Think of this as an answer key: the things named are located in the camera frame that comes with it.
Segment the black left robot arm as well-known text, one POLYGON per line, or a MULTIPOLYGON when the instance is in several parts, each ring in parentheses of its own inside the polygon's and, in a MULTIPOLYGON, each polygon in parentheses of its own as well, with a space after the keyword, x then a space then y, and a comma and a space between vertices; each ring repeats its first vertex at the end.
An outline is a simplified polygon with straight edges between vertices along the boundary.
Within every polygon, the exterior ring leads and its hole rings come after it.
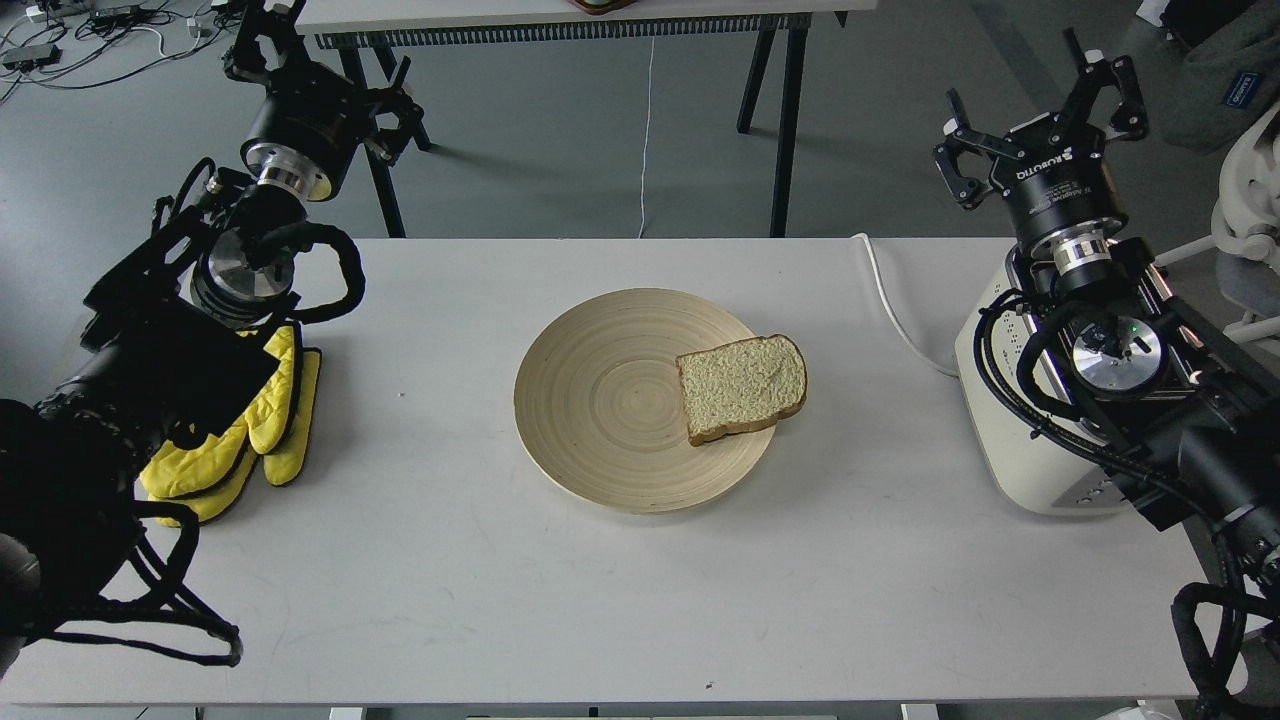
POLYGON ((265 100, 239 154, 242 170, 205 158, 207 183, 160 202, 151 236, 84 297, 90 360, 35 405, 3 401, 3 666, 40 641, 145 650, 236 666, 239 629, 187 585, 198 519, 142 500, 134 482, 166 442, 197 448, 229 430, 280 366, 274 331, 352 313, 366 290, 342 229, 311 222, 307 202, 340 190, 355 154, 384 168, 411 143, 429 149, 424 111, 404 87, 410 59, 378 49, 389 85, 370 88, 360 59, 315 61, 296 31, 305 5, 244 6, 223 58, 229 79, 265 100), (191 653, 154 642, 67 632, 68 623, 188 626, 227 643, 191 653))

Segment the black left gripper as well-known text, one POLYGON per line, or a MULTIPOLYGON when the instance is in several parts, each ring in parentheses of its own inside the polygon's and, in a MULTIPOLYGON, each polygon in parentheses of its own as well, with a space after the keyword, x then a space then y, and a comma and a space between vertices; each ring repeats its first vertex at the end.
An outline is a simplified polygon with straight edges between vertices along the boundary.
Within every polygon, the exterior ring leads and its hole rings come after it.
POLYGON ((428 152, 433 142, 425 110, 406 86, 412 59, 394 61, 381 88, 362 88, 317 61, 303 64, 303 38, 294 27, 302 10, 302 1, 246 1, 221 61, 228 79, 266 88, 241 147, 253 183, 301 202, 325 202, 340 192, 360 149, 393 167, 410 143, 428 152), (276 54, 271 70, 260 38, 276 54))

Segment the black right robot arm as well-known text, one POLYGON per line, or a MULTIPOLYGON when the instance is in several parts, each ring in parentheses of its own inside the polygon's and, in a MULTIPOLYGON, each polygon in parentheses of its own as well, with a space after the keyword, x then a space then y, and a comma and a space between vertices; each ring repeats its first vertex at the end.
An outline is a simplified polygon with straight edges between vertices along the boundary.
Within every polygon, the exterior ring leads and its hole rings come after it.
POLYGON ((956 91, 933 159, 966 210, 997 196, 1014 245, 956 342, 970 416, 1000 489, 1034 512, 1132 507, 1201 520, 1221 582, 1192 582, 1172 625, 1203 719, 1275 719, 1229 691, 1248 616, 1277 629, 1277 378, 1165 283, 1105 160, 1144 138, 1132 59, 1064 38, 1062 106, 1001 136, 956 91))

